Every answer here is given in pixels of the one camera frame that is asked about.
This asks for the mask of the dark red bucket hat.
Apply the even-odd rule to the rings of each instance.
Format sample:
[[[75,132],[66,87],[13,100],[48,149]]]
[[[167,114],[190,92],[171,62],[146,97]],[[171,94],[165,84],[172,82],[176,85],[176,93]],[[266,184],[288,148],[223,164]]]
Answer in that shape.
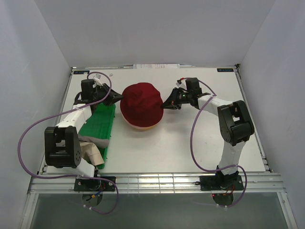
[[[121,113],[136,126],[152,126],[163,117],[160,92],[151,83],[137,83],[126,87],[120,101]]]

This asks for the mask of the yellow bucket hat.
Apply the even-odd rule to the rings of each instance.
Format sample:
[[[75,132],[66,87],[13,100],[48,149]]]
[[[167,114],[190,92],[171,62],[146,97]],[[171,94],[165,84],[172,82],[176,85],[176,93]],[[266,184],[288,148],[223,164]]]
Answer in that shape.
[[[149,126],[149,127],[137,127],[137,129],[140,130],[140,131],[146,131],[146,130],[150,130],[150,129],[152,129],[152,128],[154,128],[154,126]]]

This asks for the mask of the pink bucket hat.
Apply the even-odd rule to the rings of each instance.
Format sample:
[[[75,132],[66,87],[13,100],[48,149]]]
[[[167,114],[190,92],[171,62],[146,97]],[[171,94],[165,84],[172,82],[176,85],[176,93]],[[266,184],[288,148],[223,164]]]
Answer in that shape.
[[[139,127],[139,126],[136,126],[136,125],[131,124],[131,123],[128,122],[126,119],[124,119],[124,120],[125,120],[125,122],[126,122],[129,126],[131,126],[131,127],[134,128],[134,129],[137,129],[137,127]],[[158,123],[152,125],[152,126],[156,127],[159,123],[160,123],[160,121],[159,121]]]

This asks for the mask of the grey bucket hat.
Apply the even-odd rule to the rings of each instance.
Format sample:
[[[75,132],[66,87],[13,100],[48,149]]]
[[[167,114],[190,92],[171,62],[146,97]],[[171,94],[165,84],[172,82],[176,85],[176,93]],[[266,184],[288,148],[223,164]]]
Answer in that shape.
[[[107,148],[110,143],[109,139],[99,139],[91,136],[78,135],[78,139],[80,142],[93,143],[98,148],[103,148],[103,149]]]

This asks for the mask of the beige bucket hat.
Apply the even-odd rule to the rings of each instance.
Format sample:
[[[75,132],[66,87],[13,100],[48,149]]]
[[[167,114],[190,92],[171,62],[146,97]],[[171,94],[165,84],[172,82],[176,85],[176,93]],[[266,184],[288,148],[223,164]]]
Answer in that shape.
[[[103,157],[94,143],[80,142],[81,156],[92,165],[98,166],[104,164]]]

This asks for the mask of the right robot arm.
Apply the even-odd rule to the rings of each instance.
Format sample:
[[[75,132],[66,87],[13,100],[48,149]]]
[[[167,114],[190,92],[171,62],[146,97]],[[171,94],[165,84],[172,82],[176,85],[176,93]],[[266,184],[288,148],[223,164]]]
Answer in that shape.
[[[219,99],[213,90],[202,92],[198,78],[181,78],[162,109],[180,110],[183,104],[207,111],[218,117],[220,134],[224,140],[222,157],[215,170],[207,170],[208,176],[201,176],[197,185],[201,190],[244,190],[239,175],[239,160],[245,143],[254,134],[254,124],[244,101]]]

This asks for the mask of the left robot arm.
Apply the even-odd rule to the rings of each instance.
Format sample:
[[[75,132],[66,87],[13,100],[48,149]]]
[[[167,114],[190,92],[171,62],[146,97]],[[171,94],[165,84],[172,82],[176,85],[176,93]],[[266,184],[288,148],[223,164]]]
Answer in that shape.
[[[74,99],[72,112],[56,126],[45,129],[46,164],[78,176],[86,176],[85,186],[89,190],[97,190],[101,186],[101,179],[94,174],[95,167],[82,158],[78,133],[98,104],[109,106],[122,98],[121,94],[99,79],[82,80],[81,91]]]

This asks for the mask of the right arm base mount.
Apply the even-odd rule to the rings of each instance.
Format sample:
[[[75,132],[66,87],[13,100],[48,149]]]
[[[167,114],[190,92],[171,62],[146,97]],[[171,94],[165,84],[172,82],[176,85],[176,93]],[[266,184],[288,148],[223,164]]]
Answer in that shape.
[[[240,175],[228,175],[222,177],[220,174],[213,174],[208,176],[199,176],[199,181],[196,181],[195,185],[200,186],[201,191],[220,191],[232,188],[237,191],[244,190],[244,184]]]

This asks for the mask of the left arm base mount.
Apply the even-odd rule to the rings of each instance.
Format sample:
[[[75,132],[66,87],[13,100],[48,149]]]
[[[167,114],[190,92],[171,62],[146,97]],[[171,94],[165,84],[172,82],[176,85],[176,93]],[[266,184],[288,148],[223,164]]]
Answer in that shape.
[[[116,183],[115,176],[102,177],[109,181],[95,180],[95,179],[75,179],[74,191],[77,192],[98,192],[98,191],[114,191],[115,187],[113,183]]]

